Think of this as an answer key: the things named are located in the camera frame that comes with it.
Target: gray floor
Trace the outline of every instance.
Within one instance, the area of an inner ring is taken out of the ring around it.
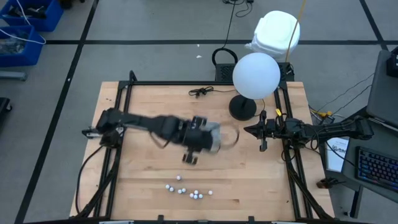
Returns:
[[[79,40],[93,0],[65,11],[57,29],[43,33],[48,40]],[[398,2],[367,1],[384,40],[398,40],[395,22]],[[301,2],[257,0],[250,15],[234,17],[230,39],[251,39],[258,19],[269,11],[297,15]],[[221,0],[100,0],[88,40],[222,40],[231,5]],[[308,0],[302,17],[302,40],[377,40],[357,0]],[[213,80],[211,53],[215,44],[85,45],[55,130],[49,153],[25,222],[67,218],[86,139],[80,131],[91,124],[100,84],[127,79],[133,69],[139,80]],[[240,57],[243,45],[229,45]],[[0,96],[14,110],[0,134],[0,223],[13,223],[32,175],[44,137],[70,69],[77,45],[45,45],[36,66],[6,68],[25,71],[26,82],[0,80]],[[344,92],[374,71],[380,45],[299,45],[291,56],[296,80],[303,81],[314,108]],[[220,62],[231,62],[220,54]],[[325,110],[337,110],[356,96],[371,79]],[[369,91],[342,109],[348,116],[366,105]],[[351,206],[353,192],[343,186],[330,190],[336,216]],[[396,222],[398,205],[365,191],[359,218],[371,223]]]

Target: black lamp base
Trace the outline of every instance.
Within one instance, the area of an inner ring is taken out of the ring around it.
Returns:
[[[247,99],[242,95],[235,96],[229,102],[231,116],[239,121],[247,121],[256,114],[257,106],[254,100]]]

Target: keyboard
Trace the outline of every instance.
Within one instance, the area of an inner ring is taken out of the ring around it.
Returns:
[[[365,147],[357,147],[357,151],[355,177],[398,192],[398,159]]]

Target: yellow cable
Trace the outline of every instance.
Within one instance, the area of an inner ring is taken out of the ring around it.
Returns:
[[[296,31],[297,24],[299,24],[299,22],[300,22],[301,15],[303,14],[303,11],[304,11],[304,6],[305,6],[305,3],[306,3],[306,2],[307,2],[307,0],[303,0],[303,4],[301,5],[300,12],[299,12],[299,14],[298,14],[298,16],[297,16],[296,25],[294,25],[294,29],[293,29],[293,33],[292,33],[292,37],[290,38],[290,41],[289,41],[289,46],[287,47],[287,52],[286,52],[286,59],[285,59],[285,62],[287,62],[287,59],[289,59],[290,45],[292,44],[292,40],[293,40],[293,36],[294,36],[294,32]]]

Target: white ball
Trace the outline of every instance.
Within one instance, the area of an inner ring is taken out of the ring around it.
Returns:
[[[278,87],[280,70],[278,63],[264,53],[251,53],[235,65],[233,82],[242,96],[259,100],[269,96]]]

